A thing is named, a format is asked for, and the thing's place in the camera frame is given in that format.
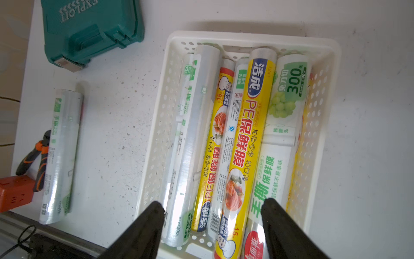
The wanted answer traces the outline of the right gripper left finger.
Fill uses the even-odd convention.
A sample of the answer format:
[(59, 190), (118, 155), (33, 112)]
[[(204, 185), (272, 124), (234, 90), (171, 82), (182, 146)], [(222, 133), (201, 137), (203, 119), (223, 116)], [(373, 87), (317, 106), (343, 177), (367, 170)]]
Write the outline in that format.
[(155, 259), (160, 245), (165, 210), (152, 202), (100, 259)]

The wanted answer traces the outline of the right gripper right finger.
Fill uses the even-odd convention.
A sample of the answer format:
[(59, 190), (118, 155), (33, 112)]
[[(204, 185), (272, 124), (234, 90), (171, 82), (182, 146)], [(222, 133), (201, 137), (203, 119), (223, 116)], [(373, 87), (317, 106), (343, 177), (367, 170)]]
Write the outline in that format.
[(328, 258), (275, 199), (264, 201), (261, 216), (266, 247), (271, 259)]

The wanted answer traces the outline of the yellow plastic wrap roll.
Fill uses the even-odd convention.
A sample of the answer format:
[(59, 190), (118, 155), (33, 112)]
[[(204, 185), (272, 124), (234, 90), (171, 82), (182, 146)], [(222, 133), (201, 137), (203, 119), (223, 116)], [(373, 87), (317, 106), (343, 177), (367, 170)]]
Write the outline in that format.
[(198, 188), (195, 214), (191, 227), (195, 232), (203, 232), (207, 228), (234, 73), (235, 62), (224, 58), (220, 67), (213, 100), (210, 129), (202, 166), (202, 177)]

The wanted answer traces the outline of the clear plastic wrap roll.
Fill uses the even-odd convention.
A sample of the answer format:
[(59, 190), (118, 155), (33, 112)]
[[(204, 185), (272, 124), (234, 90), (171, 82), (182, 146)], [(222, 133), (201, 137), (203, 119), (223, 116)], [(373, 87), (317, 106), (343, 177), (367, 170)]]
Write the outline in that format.
[(78, 92), (57, 91), (39, 217), (41, 224), (59, 222), (70, 212), (83, 99)]

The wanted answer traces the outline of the clear wrap roll thin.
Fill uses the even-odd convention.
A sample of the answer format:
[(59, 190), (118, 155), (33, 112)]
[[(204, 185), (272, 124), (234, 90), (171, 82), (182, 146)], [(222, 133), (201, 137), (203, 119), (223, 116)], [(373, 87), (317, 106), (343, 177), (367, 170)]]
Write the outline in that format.
[(200, 180), (197, 169), (207, 140), (210, 105), (218, 80), (221, 51), (200, 45), (190, 55), (182, 71), (180, 102), (176, 116), (177, 129), (166, 193), (165, 222), (162, 241), (170, 247), (186, 244), (191, 232), (196, 191)]

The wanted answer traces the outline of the white plastic basket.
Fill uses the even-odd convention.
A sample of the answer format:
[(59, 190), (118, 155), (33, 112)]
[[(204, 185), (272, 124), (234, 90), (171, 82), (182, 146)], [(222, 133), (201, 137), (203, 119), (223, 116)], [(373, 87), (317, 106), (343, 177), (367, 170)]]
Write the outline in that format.
[(251, 50), (257, 47), (270, 47), (280, 56), (301, 53), (309, 57), (314, 83), (309, 91), (301, 144), (303, 150), (296, 169), (291, 207), (287, 211), (296, 224), (308, 233), (341, 61), (339, 44), (327, 38), (234, 32), (173, 32), (167, 40), (136, 212), (140, 214), (153, 201), (164, 200), (166, 186), (163, 172), (170, 162), (169, 151), (176, 127), (175, 111), (179, 103), (183, 59), (202, 44), (219, 48), (225, 57), (232, 60), (248, 57)]

